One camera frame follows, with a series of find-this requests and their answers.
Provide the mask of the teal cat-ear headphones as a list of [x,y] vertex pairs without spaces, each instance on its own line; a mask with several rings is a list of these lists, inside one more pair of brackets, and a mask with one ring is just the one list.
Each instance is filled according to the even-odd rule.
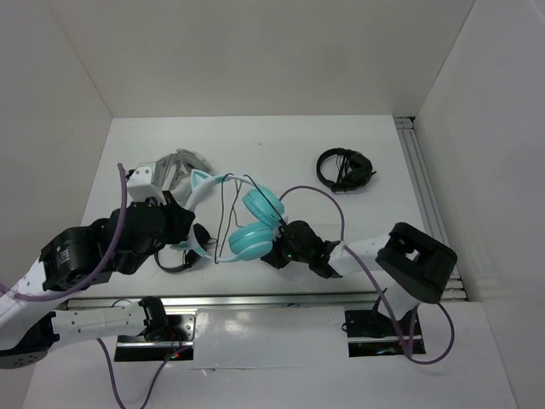
[[197,223],[193,222],[187,240],[171,245],[171,249],[194,250],[216,264],[256,260],[272,249],[275,234],[285,224],[285,209],[270,189],[247,174],[213,176],[193,170],[191,182],[192,193],[184,208],[193,213],[214,191],[220,192],[219,243],[210,251],[204,249],[196,239],[193,228]]

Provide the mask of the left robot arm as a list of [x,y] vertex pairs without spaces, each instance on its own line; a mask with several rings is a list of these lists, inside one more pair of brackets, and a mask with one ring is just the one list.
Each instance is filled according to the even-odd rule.
[[1,295],[1,367],[29,366],[56,349],[95,338],[156,341],[169,334],[158,297],[83,312],[59,306],[92,285],[107,283],[114,273],[134,274],[148,257],[185,240],[194,219],[173,199],[134,202],[109,218],[57,235],[29,272]]

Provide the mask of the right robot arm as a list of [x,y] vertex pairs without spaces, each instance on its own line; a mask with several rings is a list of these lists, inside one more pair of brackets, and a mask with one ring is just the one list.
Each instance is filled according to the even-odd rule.
[[393,285],[385,292],[387,300],[375,307],[371,323],[376,331],[389,334],[419,304],[439,303],[458,256],[406,222],[396,223],[386,235],[347,243],[323,240],[308,223],[294,221],[280,229],[261,260],[276,269],[299,262],[323,279],[384,271]]

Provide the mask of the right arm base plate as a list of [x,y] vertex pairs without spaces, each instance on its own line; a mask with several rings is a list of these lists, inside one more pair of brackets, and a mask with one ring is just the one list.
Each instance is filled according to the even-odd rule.
[[351,358],[404,354],[392,321],[378,312],[346,310],[341,329],[347,334]]

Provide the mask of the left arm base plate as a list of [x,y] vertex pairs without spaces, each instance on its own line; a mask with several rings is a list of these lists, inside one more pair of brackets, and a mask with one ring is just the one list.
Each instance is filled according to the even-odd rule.
[[168,308],[169,328],[153,340],[143,336],[118,336],[115,362],[160,362],[168,356],[173,361],[193,360],[197,311]]

